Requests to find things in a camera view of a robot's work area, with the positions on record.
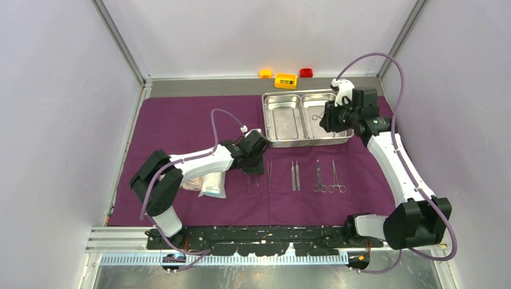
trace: white robotic arm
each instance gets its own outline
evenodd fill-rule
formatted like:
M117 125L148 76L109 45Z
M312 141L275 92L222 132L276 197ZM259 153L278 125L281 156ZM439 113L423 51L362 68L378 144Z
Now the white robotic arm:
M268 140L262 136L261 130L253 129L236 142L223 141L210 155L207 153L213 149L185 155L167 155L162 150L155 151L131 179L130 186L143 203L152 177L165 165L176 162L158 177L146 208L147 214L158 224L165 236L171 237L182 227L172 206L181 184L208 173L233 169L243 169L248 174L261 174L262 156L267 148Z
M445 224L424 199L422 190L449 218L451 205L447 198L437 198L415 170L406 154L399 134L396 134L397 149L392 141L391 118L380 117L377 92L373 88L353 88L347 95L343 87L349 87L345 79L332 81L334 91L341 96L325 104L325 113L320 125L327 132L340 132L353 129L355 135L378 161L385 178L389 182L396 209L389 216L362 214L349 216L345 227L352 236L370 236L386 240L393 249L419 247L438 244L442 241ZM418 183L415 187L405 170L399 155Z

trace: yellow box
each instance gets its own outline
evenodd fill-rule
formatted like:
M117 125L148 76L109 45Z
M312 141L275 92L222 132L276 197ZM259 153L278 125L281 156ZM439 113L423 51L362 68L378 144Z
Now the yellow box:
M271 69L261 69L259 71L259 78L272 78L273 74L271 72Z
M278 89L296 89L298 75L277 73L275 76L275 87Z

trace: orange object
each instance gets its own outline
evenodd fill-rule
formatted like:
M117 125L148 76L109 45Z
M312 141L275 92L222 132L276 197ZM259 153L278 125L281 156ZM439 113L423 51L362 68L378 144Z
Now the orange object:
M275 87L278 89L296 89L298 82L298 75L277 73L275 76Z
M261 69L259 71L259 78L272 78L273 74L271 72L271 69Z
M307 77L312 77L312 76L313 76L312 68L302 68L302 69L300 69L300 77L301 78L307 78Z
M188 237L184 239L184 248L183 250L188 251Z

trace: metal tray compartment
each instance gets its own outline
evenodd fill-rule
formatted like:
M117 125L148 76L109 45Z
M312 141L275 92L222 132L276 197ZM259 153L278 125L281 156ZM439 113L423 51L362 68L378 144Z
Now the metal tray compartment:
M328 133L319 126L325 102L334 99L329 89L265 93L262 101L270 146L325 146L348 141L354 135L352 129Z
M345 131L326 132L321 126L319 126L319 122L323 118L323 113L325 112L325 102L334 101L334 94L317 93L313 95L304 95L301 99L308 138L335 138L346 136Z
M306 138L300 96L263 96L266 137L271 141L293 141Z

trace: sterile package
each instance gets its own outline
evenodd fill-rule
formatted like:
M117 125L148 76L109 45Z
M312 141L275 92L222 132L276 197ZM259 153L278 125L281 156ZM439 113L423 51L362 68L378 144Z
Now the sterile package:
M201 196L218 197L225 199L225 172L220 173L209 173L204 176L204 182L202 183Z
M189 179L183 185L181 185L181 187L187 191L200 191L202 188L203 182L204 182L204 177L200 176L195 179Z

